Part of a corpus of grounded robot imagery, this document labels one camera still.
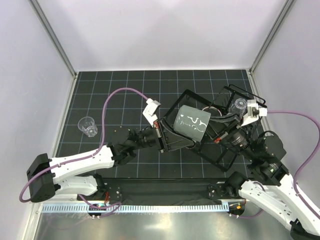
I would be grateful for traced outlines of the green grey mug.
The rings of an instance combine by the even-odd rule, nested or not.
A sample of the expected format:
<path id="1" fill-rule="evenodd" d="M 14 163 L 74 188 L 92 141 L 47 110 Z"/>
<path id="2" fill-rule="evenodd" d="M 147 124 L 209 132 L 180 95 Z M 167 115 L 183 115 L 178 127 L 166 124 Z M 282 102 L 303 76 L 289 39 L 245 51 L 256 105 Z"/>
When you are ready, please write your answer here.
<path id="1" fill-rule="evenodd" d="M 200 142 L 206 132 L 211 114 L 209 112 L 183 105 L 176 115 L 173 130 L 196 142 Z"/>

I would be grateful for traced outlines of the small clear faceted glass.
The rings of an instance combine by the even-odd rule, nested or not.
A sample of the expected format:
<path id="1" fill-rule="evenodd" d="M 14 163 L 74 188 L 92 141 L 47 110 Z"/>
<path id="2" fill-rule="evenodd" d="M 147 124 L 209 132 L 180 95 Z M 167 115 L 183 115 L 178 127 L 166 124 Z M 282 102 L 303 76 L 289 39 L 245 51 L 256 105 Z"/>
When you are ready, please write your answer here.
<path id="1" fill-rule="evenodd" d="M 238 115 L 240 118 L 246 113 L 248 107 L 247 100 L 244 98 L 236 99 L 228 109 L 228 113 Z"/>

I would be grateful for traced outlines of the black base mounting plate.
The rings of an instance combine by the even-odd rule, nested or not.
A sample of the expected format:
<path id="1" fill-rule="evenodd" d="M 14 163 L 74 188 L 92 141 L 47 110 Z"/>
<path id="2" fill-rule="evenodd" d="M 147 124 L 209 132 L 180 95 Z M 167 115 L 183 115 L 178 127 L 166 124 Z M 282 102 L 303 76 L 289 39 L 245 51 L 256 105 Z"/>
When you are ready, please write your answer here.
<path id="1" fill-rule="evenodd" d="M 124 205 L 184 205 L 199 202 L 238 200 L 225 189 L 226 178 L 102 178 L 105 190 L 88 201 L 108 199 Z"/>

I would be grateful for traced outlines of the black grid mat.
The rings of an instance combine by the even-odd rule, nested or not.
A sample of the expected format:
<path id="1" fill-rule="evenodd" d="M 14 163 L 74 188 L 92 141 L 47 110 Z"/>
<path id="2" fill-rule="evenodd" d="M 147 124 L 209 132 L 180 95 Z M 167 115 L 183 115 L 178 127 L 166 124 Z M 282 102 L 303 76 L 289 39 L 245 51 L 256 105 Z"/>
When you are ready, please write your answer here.
<path id="1" fill-rule="evenodd" d="M 162 117 L 185 91 L 191 90 L 212 101 L 224 86 L 235 85 L 252 93 L 247 72 L 241 70 L 139 70 L 139 71 L 90 71 L 78 76 L 63 131 L 55 153 L 66 157 L 95 150 L 101 137 L 88 137 L 78 129 L 83 117 L 94 119 L 99 130 L 105 130 L 105 142 L 112 140 L 120 127 L 148 126 L 142 112 L 143 96 L 160 102 L 158 115 Z M 247 177 L 252 174 L 249 161 L 238 156 L 233 165 L 231 156 L 220 162 L 229 167 L 227 172 L 210 164 L 189 149 L 160 153 L 155 148 L 137 151 L 135 159 L 113 168 L 98 169 L 105 178 L 227 178 L 234 172 Z"/>

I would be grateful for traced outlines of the aluminium rail with slots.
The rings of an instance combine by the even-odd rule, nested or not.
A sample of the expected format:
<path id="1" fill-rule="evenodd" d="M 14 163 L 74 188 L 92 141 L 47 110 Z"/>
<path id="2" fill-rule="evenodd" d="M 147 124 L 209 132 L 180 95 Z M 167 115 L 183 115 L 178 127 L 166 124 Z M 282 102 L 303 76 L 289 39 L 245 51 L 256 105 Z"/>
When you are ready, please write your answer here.
<path id="1" fill-rule="evenodd" d="M 121 205 L 120 207 L 109 207 L 104 209 L 101 203 L 91 207 L 85 202 L 75 203 L 44 203 L 40 210 L 43 214 L 106 214 L 110 212 L 119 214 L 153 214 L 153 213 L 208 213 L 228 212 L 231 210 L 243 210 L 246 204 L 244 199 L 223 199 L 220 204 L 199 203 L 195 205 Z"/>

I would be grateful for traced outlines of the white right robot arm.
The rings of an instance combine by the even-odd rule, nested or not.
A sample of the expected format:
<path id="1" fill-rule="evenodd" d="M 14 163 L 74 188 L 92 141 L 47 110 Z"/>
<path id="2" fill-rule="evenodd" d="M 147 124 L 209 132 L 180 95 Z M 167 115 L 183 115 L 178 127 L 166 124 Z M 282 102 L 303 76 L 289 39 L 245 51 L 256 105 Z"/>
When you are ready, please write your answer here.
<path id="1" fill-rule="evenodd" d="M 252 138 L 247 125 L 259 122 L 264 114 L 247 113 L 211 117 L 207 132 L 215 143 L 226 144 L 251 161 L 252 179 L 234 172 L 213 190 L 220 197 L 243 198 L 273 216 L 294 240 L 320 238 L 320 209 L 297 186 L 296 176 L 282 163 L 286 155 L 283 143 L 273 131 Z"/>

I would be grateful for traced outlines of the clear plastic cup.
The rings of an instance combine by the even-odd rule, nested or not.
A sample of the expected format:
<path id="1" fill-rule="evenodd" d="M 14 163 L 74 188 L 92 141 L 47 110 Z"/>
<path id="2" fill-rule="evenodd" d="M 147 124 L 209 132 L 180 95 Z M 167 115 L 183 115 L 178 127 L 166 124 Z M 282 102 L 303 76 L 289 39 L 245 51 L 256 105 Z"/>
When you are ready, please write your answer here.
<path id="1" fill-rule="evenodd" d="M 89 138 L 94 137 L 98 133 L 95 120 L 92 117 L 85 116 L 78 121 L 78 129 Z"/>

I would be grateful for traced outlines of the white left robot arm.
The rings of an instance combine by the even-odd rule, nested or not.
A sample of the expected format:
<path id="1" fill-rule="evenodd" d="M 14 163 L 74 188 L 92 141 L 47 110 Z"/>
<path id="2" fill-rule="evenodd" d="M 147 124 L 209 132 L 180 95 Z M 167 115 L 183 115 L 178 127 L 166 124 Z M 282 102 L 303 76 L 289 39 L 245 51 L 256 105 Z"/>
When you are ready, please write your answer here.
<path id="1" fill-rule="evenodd" d="M 175 131 L 165 119 L 154 122 L 140 131 L 120 127 L 112 136 L 112 142 L 98 149 L 65 157 L 49 158 L 38 155 L 28 170 L 30 202 L 40 203 L 56 195 L 77 194 L 101 200 L 106 187 L 100 176 L 84 177 L 85 173 L 123 166 L 136 157 L 135 151 L 157 148 L 159 152 L 172 152 L 192 148 L 195 140 Z"/>

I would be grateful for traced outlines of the red skull mug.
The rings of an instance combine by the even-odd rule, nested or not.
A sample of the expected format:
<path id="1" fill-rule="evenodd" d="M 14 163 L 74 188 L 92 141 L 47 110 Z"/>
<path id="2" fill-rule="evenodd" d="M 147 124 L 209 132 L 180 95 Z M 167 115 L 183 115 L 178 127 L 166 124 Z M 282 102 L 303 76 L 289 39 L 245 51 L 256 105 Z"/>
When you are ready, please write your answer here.
<path id="1" fill-rule="evenodd" d="M 202 109 L 202 111 L 210 113 L 211 117 L 221 117 L 222 113 L 219 109 L 214 106 L 207 106 Z"/>

